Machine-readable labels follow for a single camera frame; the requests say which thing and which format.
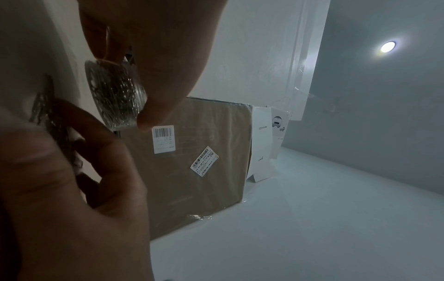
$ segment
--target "person's right hand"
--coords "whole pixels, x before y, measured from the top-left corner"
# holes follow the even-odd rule
[[[121,63],[133,47],[148,95],[141,130],[166,119],[193,89],[210,55],[227,0],[78,0],[88,45]]]
[[[146,187],[130,153],[92,115],[67,102],[57,108],[85,138],[75,148],[102,180],[76,179],[37,127],[1,132],[0,198],[20,251],[18,280],[153,280]]]

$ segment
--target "round recessed light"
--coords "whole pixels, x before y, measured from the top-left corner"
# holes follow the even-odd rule
[[[381,47],[381,52],[388,53],[391,50],[393,50],[395,48],[395,46],[396,46],[396,43],[393,41],[385,43],[384,46]]]

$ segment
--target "barcode label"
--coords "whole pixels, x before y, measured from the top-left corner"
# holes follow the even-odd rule
[[[207,146],[207,148],[199,155],[190,168],[199,176],[203,177],[217,159],[219,159],[219,156],[209,146]]]
[[[152,129],[154,154],[176,150],[174,126],[157,126]]]

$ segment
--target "ceiling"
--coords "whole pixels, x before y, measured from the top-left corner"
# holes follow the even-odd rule
[[[443,13],[442,0],[332,0],[284,145],[444,194]]]

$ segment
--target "brown cardboard box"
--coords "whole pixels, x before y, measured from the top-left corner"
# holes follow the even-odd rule
[[[148,189],[151,238],[242,200],[251,146],[249,105],[187,98],[163,125],[176,150],[154,154],[152,133],[121,131]],[[190,166],[209,146],[219,158],[201,177]]]

